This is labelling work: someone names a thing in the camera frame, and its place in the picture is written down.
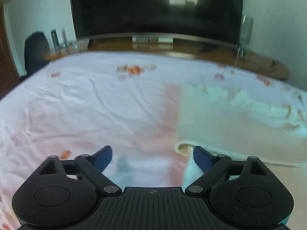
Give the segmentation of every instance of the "black circular cover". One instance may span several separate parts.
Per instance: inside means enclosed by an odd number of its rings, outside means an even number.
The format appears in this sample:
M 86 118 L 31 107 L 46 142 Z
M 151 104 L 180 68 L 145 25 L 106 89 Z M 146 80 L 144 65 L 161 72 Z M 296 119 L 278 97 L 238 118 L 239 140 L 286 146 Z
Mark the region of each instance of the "black circular cover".
M 270 228 L 292 212 L 293 198 L 275 179 L 249 175 L 217 185 L 211 192 L 213 210 L 226 222 L 241 228 Z
M 88 216 L 96 193 L 84 182 L 54 174 L 27 180 L 14 194 L 12 207 L 23 222 L 40 228 L 61 228 Z

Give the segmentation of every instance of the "bed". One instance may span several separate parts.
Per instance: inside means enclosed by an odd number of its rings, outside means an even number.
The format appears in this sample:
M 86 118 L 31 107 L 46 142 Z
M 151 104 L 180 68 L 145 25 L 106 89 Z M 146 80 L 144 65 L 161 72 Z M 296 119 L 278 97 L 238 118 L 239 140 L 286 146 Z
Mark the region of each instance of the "bed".
M 246 90 L 304 109 L 286 83 L 212 62 L 140 53 L 91 52 L 51 62 L 0 101 L 0 228 L 20 225 L 14 192 L 49 155 L 93 154 L 111 145 L 104 174 L 120 187 L 181 186 L 187 158 L 174 151 L 181 84 Z M 269 165 L 292 193 L 292 230 L 307 224 L 307 169 Z

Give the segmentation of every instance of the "door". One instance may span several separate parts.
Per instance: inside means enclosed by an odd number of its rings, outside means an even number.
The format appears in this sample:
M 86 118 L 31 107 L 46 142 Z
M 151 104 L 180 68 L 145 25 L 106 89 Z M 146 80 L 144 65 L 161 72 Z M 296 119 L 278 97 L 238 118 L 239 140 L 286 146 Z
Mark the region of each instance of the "door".
M 7 32 L 0 6 L 0 99 L 19 84 L 19 76 L 7 41 Z

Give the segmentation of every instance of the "television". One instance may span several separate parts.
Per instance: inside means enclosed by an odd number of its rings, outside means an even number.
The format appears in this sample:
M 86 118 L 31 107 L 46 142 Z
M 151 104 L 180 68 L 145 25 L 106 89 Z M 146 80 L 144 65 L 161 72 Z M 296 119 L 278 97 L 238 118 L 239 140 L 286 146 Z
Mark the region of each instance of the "television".
M 238 44 L 243 0 L 71 0 L 76 37 L 169 35 Z

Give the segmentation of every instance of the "wooden table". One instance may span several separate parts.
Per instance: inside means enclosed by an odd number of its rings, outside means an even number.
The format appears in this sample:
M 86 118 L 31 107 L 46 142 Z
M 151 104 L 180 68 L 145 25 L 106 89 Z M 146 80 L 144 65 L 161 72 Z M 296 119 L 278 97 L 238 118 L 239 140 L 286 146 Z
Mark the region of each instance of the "wooden table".
M 211 51 L 202 51 L 201 43 L 191 41 L 174 39 L 173 44 L 135 44 L 131 37 L 95 40 L 89 47 L 88 42 L 89 40 L 79 40 L 61 51 L 52 51 L 45 58 L 53 61 L 83 51 L 136 51 L 218 62 L 282 81 L 286 81 L 290 75 L 285 65 L 277 60 L 253 52 L 246 52 L 243 58 L 237 59 L 236 50 L 230 47 L 219 46 Z

